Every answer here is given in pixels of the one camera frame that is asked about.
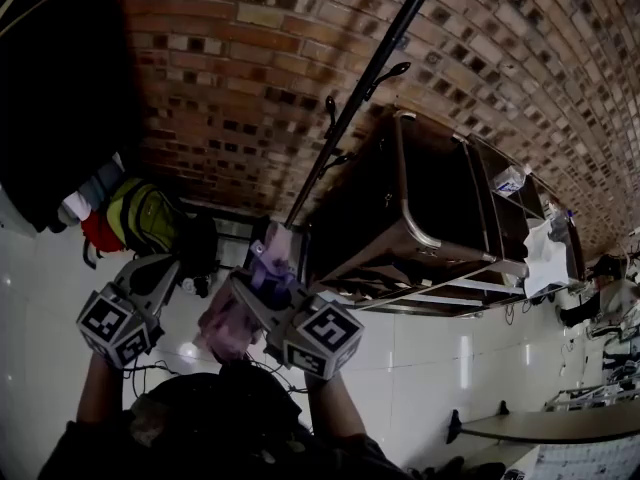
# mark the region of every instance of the plastic bottle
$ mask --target plastic bottle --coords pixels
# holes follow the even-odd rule
[[[524,187],[527,181],[527,174],[531,174],[531,167],[529,165],[525,165],[524,167],[511,165],[493,178],[491,182],[493,190],[501,196],[509,197]]]

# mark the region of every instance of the red cloth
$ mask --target red cloth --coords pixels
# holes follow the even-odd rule
[[[91,212],[89,218],[83,221],[81,226],[84,236],[98,251],[116,252],[124,249],[124,244],[109,226],[106,215]]]

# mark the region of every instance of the white tiled floor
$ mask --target white tiled floor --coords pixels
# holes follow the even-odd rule
[[[74,417],[89,360],[75,318],[89,293],[130,258],[112,255],[92,271],[82,262],[82,241],[77,228],[47,231],[35,241],[0,231],[0,468],[8,479],[35,477]],[[225,262],[241,262],[245,247],[223,244]],[[191,345],[208,302],[176,290],[162,314],[166,335],[142,362],[164,359],[182,373],[217,372],[213,358]],[[437,465],[487,444],[466,436],[444,444],[453,409],[463,420],[495,414],[503,399],[514,410],[538,410],[558,389],[601,381],[602,340],[563,332],[550,305],[526,314],[516,306],[511,326],[501,308],[478,319],[357,317],[365,335],[343,375],[369,434],[401,466]],[[573,350],[561,353],[572,338]],[[274,364],[260,346],[251,353]],[[302,387],[299,371],[281,371]],[[147,389],[165,378],[150,372]],[[294,399],[310,423],[306,396]],[[132,401],[127,382],[125,407]]]

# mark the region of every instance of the black metal pole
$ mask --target black metal pole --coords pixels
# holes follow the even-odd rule
[[[424,1],[425,0],[406,0],[406,2],[400,8],[400,11],[398,11],[398,14],[389,26],[387,33],[380,42],[378,49],[373,54],[373,57],[371,57],[371,61],[369,62],[367,69],[365,69],[362,77],[358,81],[358,84],[351,93],[347,104],[344,106],[344,110],[340,113],[340,117],[338,118],[336,125],[328,135],[327,142],[322,148],[322,151],[320,151],[316,162],[313,164],[311,172],[304,182],[304,186],[302,187],[302,190],[300,190],[296,202],[293,203],[291,212],[289,213],[287,221],[285,222],[285,227],[287,229],[290,229],[293,225],[293,221],[298,216],[298,213],[300,212],[300,209],[302,208],[304,202],[307,200],[307,197],[309,197],[309,193],[311,192],[313,185],[318,179],[320,171],[327,163],[327,160],[331,156],[331,152],[344,135],[347,126],[349,126],[349,123],[353,119],[355,113],[358,111],[358,108],[360,108],[360,104],[362,103],[367,90],[369,89],[369,87],[371,87],[371,84],[375,82],[376,77],[380,73],[380,70],[384,67],[387,59],[393,52],[393,49],[396,47],[396,44],[404,35],[407,27],[411,23],[411,20],[413,20],[413,17],[420,10],[420,7],[422,7]]]

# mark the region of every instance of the green backpack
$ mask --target green backpack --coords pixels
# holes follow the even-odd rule
[[[158,187],[130,178],[111,199],[107,220],[123,244],[145,256],[176,252],[188,218]]]

